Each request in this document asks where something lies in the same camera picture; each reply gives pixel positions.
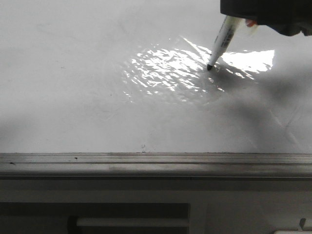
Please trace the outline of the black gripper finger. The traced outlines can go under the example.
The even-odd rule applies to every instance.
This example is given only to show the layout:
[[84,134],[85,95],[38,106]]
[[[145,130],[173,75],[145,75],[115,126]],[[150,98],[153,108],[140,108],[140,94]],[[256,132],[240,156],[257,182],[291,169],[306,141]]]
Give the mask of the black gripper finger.
[[284,36],[312,35],[310,0],[222,0],[220,12],[255,21]]

